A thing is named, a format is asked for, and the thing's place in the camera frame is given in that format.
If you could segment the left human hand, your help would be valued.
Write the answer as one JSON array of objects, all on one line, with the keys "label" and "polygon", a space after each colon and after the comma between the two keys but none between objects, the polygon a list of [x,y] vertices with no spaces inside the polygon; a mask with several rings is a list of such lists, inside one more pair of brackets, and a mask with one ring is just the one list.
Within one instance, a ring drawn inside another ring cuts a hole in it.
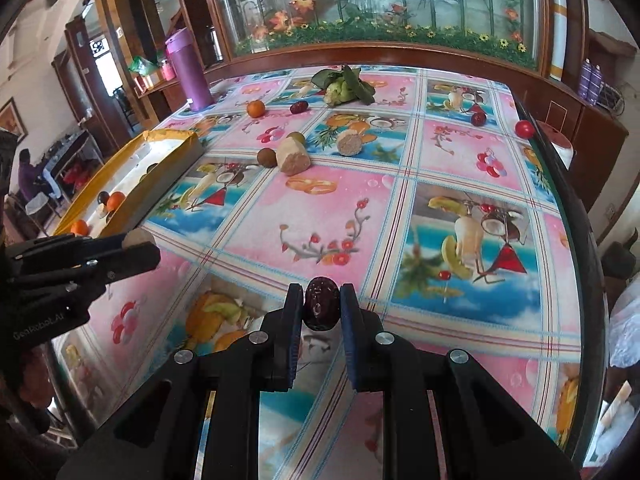
[{"label": "left human hand", "polygon": [[38,410],[45,410],[51,403],[54,390],[49,378],[47,363],[42,350],[35,348],[21,357],[20,399]]}]

